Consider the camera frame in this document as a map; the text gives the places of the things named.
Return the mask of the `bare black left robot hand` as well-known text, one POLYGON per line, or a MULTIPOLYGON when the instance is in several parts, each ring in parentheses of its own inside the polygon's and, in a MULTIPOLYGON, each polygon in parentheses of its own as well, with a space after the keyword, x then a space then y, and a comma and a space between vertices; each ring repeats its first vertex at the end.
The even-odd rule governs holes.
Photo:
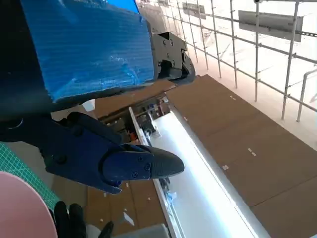
POLYGON ((105 0, 0 3, 0 139, 37 147, 46 171, 110 194, 124 180, 184 171, 173 153, 122 142, 89 115, 51 114, 167 80, 191 83, 185 42, 154 34, 137 8, 105 0))

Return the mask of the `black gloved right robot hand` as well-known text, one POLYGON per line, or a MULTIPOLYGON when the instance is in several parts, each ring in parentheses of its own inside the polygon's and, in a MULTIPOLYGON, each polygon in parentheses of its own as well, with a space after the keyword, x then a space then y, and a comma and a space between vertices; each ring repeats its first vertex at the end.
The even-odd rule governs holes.
POLYGON ((69 207, 63 201, 56 203, 53 211, 49 210, 55 224, 58 238, 110 238, 114 222, 110 221, 100 230, 86 224, 83 208, 73 203, 69 207))

